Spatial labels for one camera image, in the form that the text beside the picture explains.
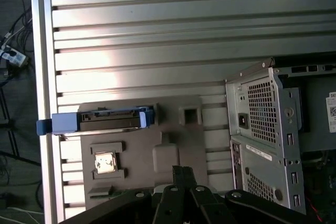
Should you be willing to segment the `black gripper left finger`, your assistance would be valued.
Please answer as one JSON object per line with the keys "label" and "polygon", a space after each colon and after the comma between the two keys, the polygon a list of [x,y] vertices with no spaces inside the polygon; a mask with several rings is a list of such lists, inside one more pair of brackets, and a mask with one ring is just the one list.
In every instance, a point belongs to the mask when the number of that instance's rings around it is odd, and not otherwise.
{"label": "black gripper left finger", "polygon": [[162,193],[128,190],[62,223],[182,223],[183,167],[173,166],[173,182]]}

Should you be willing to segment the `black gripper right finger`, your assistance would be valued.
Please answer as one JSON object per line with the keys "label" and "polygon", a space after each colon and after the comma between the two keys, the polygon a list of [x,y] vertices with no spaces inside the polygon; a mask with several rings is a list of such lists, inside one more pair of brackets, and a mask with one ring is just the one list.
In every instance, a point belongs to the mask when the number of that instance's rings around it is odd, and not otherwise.
{"label": "black gripper right finger", "polygon": [[197,223],[319,223],[270,200],[243,190],[231,190],[224,197],[197,184],[193,169],[184,167],[184,179],[196,212]]}

